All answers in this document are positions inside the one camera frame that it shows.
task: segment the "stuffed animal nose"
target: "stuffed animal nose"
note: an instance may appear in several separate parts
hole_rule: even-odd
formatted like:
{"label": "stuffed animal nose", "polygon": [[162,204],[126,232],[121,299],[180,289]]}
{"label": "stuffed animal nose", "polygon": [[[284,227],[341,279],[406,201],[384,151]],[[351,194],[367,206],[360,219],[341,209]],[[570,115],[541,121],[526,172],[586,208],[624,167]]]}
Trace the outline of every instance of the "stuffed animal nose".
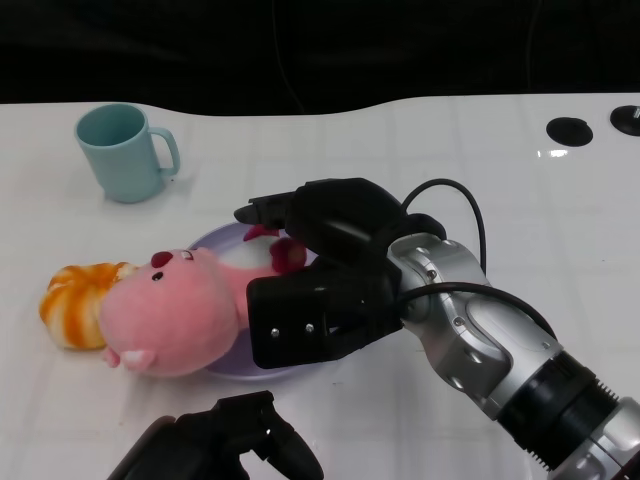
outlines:
{"label": "stuffed animal nose", "polygon": [[151,266],[153,268],[164,267],[172,258],[173,254],[171,252],[158,252],[151,257]]}

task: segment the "black background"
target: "black background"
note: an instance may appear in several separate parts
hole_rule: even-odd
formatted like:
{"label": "black background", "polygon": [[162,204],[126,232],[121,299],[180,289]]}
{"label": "black background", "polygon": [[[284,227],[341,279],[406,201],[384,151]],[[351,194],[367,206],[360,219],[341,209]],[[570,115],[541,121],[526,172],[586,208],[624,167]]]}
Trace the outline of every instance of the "black background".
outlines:
{"label": "black background", "polygon": [[208,115],[398,98],[637,91],[640,1],[0,0],[0,102],[131,101]]}

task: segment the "mug handle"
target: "mug handle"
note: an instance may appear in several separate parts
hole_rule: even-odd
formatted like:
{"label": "mug handle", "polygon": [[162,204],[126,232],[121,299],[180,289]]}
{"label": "mug handle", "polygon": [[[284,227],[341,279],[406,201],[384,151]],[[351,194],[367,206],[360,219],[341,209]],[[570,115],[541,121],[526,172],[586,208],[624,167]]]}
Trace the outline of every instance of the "mug handle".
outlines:
{"label": "mug handle", "polygon": [[169,146],[169,151],[171,152],[171,159],[173,160],[173,167],[171,168],[161,168],[160,175],[164,175],[165,177],[176,175],[180,170],[180,153],[178,152],[178,145],[176,145],[176,140],[173,138],[173,135],[166,128],[160,127],[149,127],[149,133],[151,135],[160,135],[167,142]]}

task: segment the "stuffed animal ear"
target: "stuffed animal ear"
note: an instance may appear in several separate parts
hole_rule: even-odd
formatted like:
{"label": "stuffed animal ear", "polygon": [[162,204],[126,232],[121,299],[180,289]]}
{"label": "stuffed animal ear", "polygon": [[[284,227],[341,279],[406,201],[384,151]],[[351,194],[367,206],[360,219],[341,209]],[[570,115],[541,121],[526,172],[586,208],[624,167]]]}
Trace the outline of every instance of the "stuffed animal ear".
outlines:
{"label": "stuffed animal ear", "polygon": [[264,235],[268,235],[271,237],[279,237],[280,230],[268,230],[264,228],[264,225],[254,225],[249,229],[249,231],[244,235],[243,240],[248,242],[249,240],[253,240],[254,238],[262,237]]}
{"label": "stuffed animal ear", "polygon": [[134,350],[122,352],[122,363],[132,372],[144,372],[156,359],[155,352],[151,350]]}

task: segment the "pink toy hand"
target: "pink toy hand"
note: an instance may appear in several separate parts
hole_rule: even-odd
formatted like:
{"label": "pink toy hand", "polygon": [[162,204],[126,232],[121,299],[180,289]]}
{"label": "pink toy hand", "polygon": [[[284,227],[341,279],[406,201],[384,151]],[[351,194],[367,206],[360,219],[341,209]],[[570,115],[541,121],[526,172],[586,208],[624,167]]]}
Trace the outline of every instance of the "pink toy hand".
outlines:
{"label": "pink toy hand", "polygon": [[281,238],[269,248],[271,267],[277,273],[297,272],[307,263],[307,249],[293,238]]}
{"label": "pink toy hand", "polygon": [[248,242],[254,238],[262,237],[263,235],[270,235],[272,237],[279,237],[280,230],[267,230],[264,225],[255,225],[245,234],[243,240]]}
{"label": "pink toy hand", "polygon": [[144,372],[156,359],[156,354],[150,350],[136,350],[122,352],[122,363],[132,372]]}

